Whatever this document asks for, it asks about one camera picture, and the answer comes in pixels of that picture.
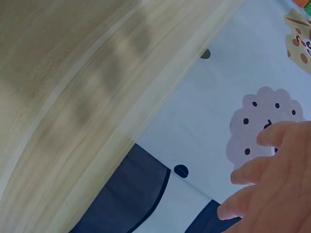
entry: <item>finger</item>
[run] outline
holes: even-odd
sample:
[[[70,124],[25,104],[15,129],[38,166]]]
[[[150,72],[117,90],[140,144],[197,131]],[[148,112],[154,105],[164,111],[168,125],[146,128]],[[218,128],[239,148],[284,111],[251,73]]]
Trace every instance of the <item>finger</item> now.
[[[282,144],[283,138],[289,128],[298,124],[292,121],[282,121],[273,125],[270,125],[265,130],[261,131],[257,136],[258,145],[265,147],[279,148]]]
[[[249,202],[255,189],[256,186],[249,186],[229,197],[218,207],[218,218],[220,220],[227,220],[235,217],[243,217],[248,210]]]
[[[234,224],[232,227],[230,227],[228,230],[226,230],[223,233],[239,233],[239,225],[240,225],[240,222],[237,222],[236,224]]]
[[[258,184],[271,161],[271,157],[255,158],[231,173],[233,184]]]

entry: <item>navy blue shape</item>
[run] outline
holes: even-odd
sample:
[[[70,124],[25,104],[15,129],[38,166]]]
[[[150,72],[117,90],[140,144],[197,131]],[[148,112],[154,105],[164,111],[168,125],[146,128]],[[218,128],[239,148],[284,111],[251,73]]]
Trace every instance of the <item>navy blue shape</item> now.
[[[188,168],[185,165],[177,165],[174,167],[174,172],[181,178],[187,178],[189,175]]]
[[[219,220],[218,206],[220,204],[214,200],[207,204],[185,233],[222,233],[241,220],[240,217],[225,221]]]
[[[135,144],[71,233],[131,233],[156,209],[171,170]]]

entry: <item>fabric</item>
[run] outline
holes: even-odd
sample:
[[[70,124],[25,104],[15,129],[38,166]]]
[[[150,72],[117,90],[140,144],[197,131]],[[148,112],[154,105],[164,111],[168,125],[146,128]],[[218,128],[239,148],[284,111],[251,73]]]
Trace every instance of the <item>fabric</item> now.
[[[217,204],[134,145],[71,233],[191,233],[229,227]]]
[[[311,55],[301,40],[286,46],[294,27],[308,36],[286,19],[293,8],[309,23],[292,1],[247,0],[210,45],[211,57],[198,61],[138,141],[169,169],[185,165],[184,180],[218,203],[243,187],[230,182],[235,168],[277,151],[257,146],[262,129],[311,119]]]
[[[71,232],[133,232],[157,207],[170,172],[135,145]]]
[[[219,204],[212,200],[189,226],[186,233],[221,233],[241,220],[239,217],[225,221],[219,220],[218,206]]]

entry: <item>white fabric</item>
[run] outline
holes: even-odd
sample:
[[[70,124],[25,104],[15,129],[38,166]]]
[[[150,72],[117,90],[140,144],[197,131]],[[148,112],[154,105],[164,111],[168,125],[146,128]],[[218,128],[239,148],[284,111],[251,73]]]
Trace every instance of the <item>white fabric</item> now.
[[[186,165],[186,180],[220,203],[241,188],[230,183],[226,145],[245,95],[282,88],[311,119],[311,75],[285,45],[291,30],[284,16],[293,7],[291,0],[248,0],[209,47],[211,58],[195,65],[138,141],[168,168]]]

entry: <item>wooden board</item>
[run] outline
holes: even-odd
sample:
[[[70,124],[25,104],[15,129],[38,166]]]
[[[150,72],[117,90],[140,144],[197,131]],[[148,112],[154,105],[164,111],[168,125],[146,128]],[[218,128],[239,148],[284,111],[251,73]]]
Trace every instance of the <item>wooden board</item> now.
[[[0,232],[68,232],[243,2],[0,2]]]

